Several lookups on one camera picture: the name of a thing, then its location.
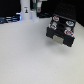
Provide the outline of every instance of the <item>black mechanical device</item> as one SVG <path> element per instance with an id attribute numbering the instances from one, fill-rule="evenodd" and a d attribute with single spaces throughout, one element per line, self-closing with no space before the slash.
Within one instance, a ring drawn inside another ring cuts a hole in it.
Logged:
<path id="1" fill-rule="evenodd" d="M 75 39 L 73 35 L 75 24 L 75 7 L 67 3 L 59 3 L 47 27 L 46 36 L 60 44 L 71 47 Z"/>

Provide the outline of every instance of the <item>white table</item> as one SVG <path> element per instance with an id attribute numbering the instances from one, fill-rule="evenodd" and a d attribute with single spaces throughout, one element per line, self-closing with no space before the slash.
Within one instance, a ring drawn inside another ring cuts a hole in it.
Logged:
<path id="1" fill-rule="evenodd" d="M 84 27 L 67 47 L 46 37 L 50 20 L 0 24 L 0 84 L 84 84 Z"/>

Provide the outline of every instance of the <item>black component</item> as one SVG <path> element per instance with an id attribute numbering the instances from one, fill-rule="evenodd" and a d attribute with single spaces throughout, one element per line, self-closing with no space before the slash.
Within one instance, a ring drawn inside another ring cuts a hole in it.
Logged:
<path id="1" fill-rule="evenodd" d="M 71 47 L 74 42 L 74 37 L 72 35 L 65 34 L 65 30 L 69 27 L 72 33 L 74 33 L 74 27 L 76 23 L 76 12 L 75 7 L 70 4 L 60 3 L 53 16 L 50 24 L 56 23 L 56 30 L 53 28 L 47 27 L 46 36 L 53 39 L 53 36 L 57 36 L 63 39 L 63 44 Z"/>
<path id="2" fill-rule="evenodd" d="M 9 22 L 17 22 L 20 20 L 20 15 L 15 15 L 12 17 L 0 17 L 0 24 L 9 23 Z"/>
<path id="3" fill-rule="evenodd" d="M 4 17 L 0 17 L 0 24 L 7 23 L 6 19 Z"/>

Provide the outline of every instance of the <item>white surface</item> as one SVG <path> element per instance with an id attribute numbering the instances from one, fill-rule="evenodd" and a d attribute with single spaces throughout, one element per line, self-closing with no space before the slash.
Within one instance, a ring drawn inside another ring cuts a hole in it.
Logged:
<path id="1" fill-rule="evenodd" d="M 70 48 L 46 37 L 50 20 L 0 24 L 0 84 L 84 84 L 84 28 Z"/>

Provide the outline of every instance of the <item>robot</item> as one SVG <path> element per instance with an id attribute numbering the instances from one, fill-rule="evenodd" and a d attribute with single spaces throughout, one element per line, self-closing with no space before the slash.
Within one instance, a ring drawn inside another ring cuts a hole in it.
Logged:
<path id="1" fill-rule="evenodd" d="M 71 47 L 75 39 L 75 13 L 75 7 L 73 5 L 60 3 L 52 15 L 52 20 L 47 27 L 46 36 L 60 44 Z"/>

